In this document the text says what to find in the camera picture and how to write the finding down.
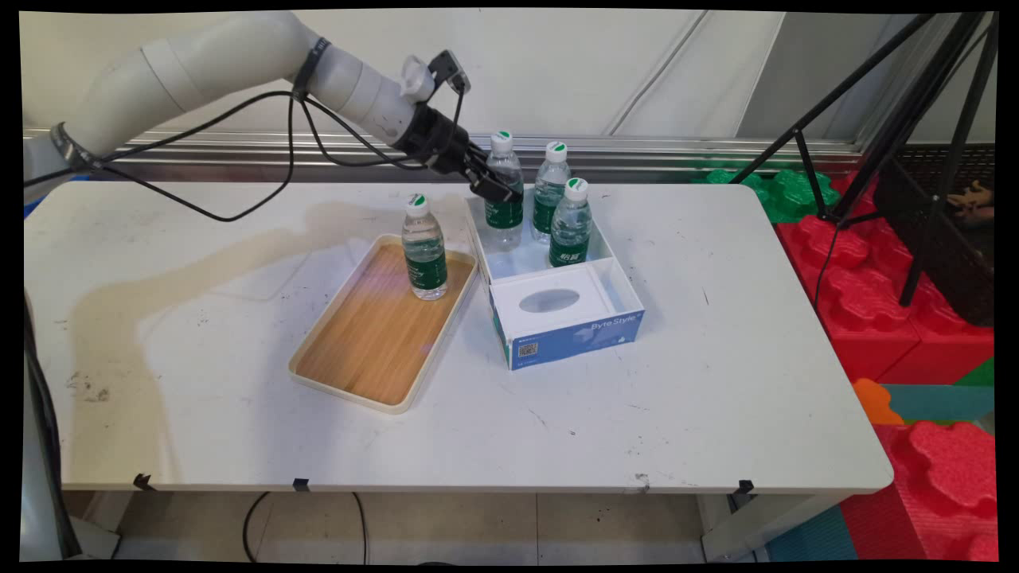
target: white bottle cap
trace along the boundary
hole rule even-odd
[[[567,181],[566,198],[570,201],[583,201],[587,199],[587,181],[574,177]]]
[[[411,200],[407,202],[407,214],[412,217],[424,217],[428,214],[428,200],[420,193],[414,194]]]
[[[552,163],[562,163],[567,160],[567,144],[551,142],[545,146],[545,159]]]
[[[513,151],[513,134],[509,132],[495,132],[489,140],[492,142],[492,151],[495,153],[509,153]]]

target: open cardboard box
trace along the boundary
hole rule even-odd
[[[492,322],[511,370],[632,343],[644,318],[623,267],[592,220],[587,261],[549,268],[548,245],[531,238],[506,249],[485,222],[485,202],[466,199],[468,229],[488,293]]]

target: white table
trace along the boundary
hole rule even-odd
[[[271,184],[167,184],[233,214]],[[25,287],[64,486],[759,494],[704,536],[758,546],[892,467],[753,192],[591,187],[647,313],[637,341],[511,372],[475,283],[432,375],[389,416],[286,363],[372,241],[428,194],[467,250],[464,185],[292,185],[219,223],[129,183],[71,183],[25,220]]]

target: bottled water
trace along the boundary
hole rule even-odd
[[[591,239],[591,206],[587,204],[587,181],[574,177],[567,183],[562,200],[552,214],[548,264],[564,266],[587,260]]]
[[[535,241],[548,243],[552,231],[552,213],[562,199],[564,186],[570,178],[567,165],[567,144],[552,142],[545,146],[545,162],[538,169],[534,180],[534,217],[531,237]]]
[[[516,203],[489,203],[485,201],[485,221],[495,229],[495,241],[500,247],[513,249],[520,245],[520,235],[524,222],[524,171],[520,159],[513,152],[513,135],[498,132],[491,136],[492,152],[488,155],[488,166],[495,175],[520,193],[521,201]]]
[[[411,290],[423,301],[441,298],[446,291],[445,246],[442,228],[424,195],[417,194],[407,203],[403,239]]]

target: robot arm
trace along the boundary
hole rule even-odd
[[[64,133],[79,149],[105,157],[123,143],[168,119],[219,98],[273,80],[294,82],[320,37],[288,11],[246,12],[205,29],[152,42],[107,68]],[[390,147],[427,157],[439,173],[460,172],[474,193],[491,201],[520,201],[484,166],[467,132],[428,107],[435,84],[449,80],[462,94],[466,75],[448,52],[425,68],[409,58],[400,86],[357,57],[329,45],[307,90],[326,107]],[[441,151],[429,155],[431,151]],[[67,168],[73,149],[47,136],[23,144],[24,180]],[[29,204],[72,175],[24,188]]]

